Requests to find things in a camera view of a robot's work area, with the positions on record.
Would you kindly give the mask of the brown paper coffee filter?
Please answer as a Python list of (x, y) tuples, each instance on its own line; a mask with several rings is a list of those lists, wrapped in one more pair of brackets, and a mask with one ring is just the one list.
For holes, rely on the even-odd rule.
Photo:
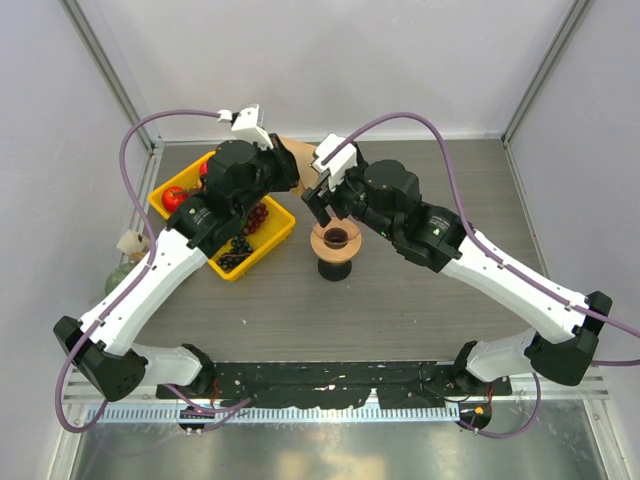
[(308, 188), (314, 187), (318, 180), (318, 173), (312, 168), (312, 163), (315, 160), (315, 146), (284, 136), (280, 137), (280, 142), (293, 154), (300, 177), (298, 185), (290, 192), (301, 197)]

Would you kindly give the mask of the yellow plastic tray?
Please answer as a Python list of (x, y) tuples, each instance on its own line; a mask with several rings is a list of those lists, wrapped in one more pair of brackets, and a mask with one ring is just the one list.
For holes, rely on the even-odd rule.
[[(170, 187), (184, 187), (186, 189), (195, 187), (199, 178), (200, 167), (214, 154), (214, 151), (205, 153), (198, 160), (156, 187), (148, 195), (147, 199), (150, 206), (164, 220), (167, 220), (170, 216), (170, 212), (164, 208), (162, 202), (164, 192)], [(249, 244), (254, 248), (254, 252), (234, 269), (225, 270), (218, 265), (218, 260), (223, 254), (231, 250), (231, 241), (228, 241), (208, 260), (208, 265), (225, 281), (235, 282), (241, 278), (274, 248), (285, 241), (294, 230), (296, 225), (295, 217), (274, 198), (266, 195), (261, 199), (260, 203), (266, 207), (267, 215), (256, 231), (248, 235)]]

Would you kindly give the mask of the round wooden ring holder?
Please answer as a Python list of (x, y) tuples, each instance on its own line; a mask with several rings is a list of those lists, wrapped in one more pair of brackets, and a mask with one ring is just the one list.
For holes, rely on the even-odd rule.
[(322, 246), (313, 247), (312, 245), (311, 245), (311, 248), (319, 259), (328, 261), (330, 263), (344, 263), (348, 260), (352, 260), (356, 256), (356, 254), (359, 252), (361, 246), (362, 246), (362, 235), (360, 230), (360, 236), (356, 239), (356, 241), (353, 244), (348, 245), (344, 249), (330, 250), (326, 247), (322, 247)]

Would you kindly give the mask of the dark red glass carafe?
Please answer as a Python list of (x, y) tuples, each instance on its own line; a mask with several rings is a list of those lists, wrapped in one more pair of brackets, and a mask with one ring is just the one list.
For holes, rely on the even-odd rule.
[(352, 271), (352, 261), (344, 263), (330, 263), (319, 259), (317, 269), (322, 278), (331, 282), (339, 282), (346, 279)]

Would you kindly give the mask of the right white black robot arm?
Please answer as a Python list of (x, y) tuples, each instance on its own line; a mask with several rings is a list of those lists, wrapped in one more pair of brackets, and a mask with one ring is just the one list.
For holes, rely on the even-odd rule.
[(417, 176), (396, 160), (350, 160), (333, 169), (316, 160), (303, 196), (320, 225), (352, 217), (391, 243), (405, 260), (484, 293), (523, 319), (528, 330), (464, 344), (452, 368), (454, 386), (474, 394), (510, 375), (537, 373), (577, 386), (589, 369), (612, 300), (572, 292), (516, 261), (461, 217), (423, 201)]

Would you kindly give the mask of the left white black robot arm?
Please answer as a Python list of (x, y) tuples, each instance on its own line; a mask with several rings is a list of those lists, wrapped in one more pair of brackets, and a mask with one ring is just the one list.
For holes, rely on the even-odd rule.
[(134, 270), (80, 319), (56, 323), (55, 337), (107, 401), (147, 385), (180, 386), (194, 398), (212, 390), (213, 364), (204, 352), (190, 344), (143, 346), (136, 338), (172, 292), (240, 234), (267, 194), (298, 186), (294, 153), (277, 135), (269, 139), (267, 149), (243, 140), (221, 143), (207, 161), (202, 189), (179, 204)]

